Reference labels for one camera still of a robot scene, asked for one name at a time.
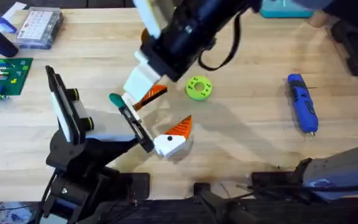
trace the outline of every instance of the orange piece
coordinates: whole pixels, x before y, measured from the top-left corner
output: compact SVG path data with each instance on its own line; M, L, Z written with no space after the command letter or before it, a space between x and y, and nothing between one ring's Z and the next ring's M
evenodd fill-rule
M142 109L147 103L157 99L162 94L166 93L168 90L165 85L154 85L149 92L143 97L143 99L134 105L136 111Z
M191 115L177 124L175 127L168 130L165 134L184 136L187 139L191 133Z

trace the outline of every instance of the wooden tabletop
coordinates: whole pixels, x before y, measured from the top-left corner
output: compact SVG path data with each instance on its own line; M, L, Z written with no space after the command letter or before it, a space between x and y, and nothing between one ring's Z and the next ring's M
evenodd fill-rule
M14 17L19 24L26 12ZM57 130L45 66L77 88L92 110L111 113L108 101L138 64L144 25L135 9L63 10L65 22L51 50L21 50L33 64L21 96L0 102L0 201L40 200L52 173L45 165ZM232 25L217 36L204 55L218 65L232 44ZM301 133L285 87L290 73L301 73L319 118L315 137ZM184 91L187 79L208 77L213 93L193 101ZM141 147L109 166L122 172L149 172L150 198L185 198L194 182L211 182L227 197L244 193L253 171L292 170L306 157L326 157L358 146L358 78L350 76L324 29L303 19L242 18L242 39L234 60L217 72L196 64L178 82L164 78L168 93L140 112L156 136L193 115L192 145L170 160Z

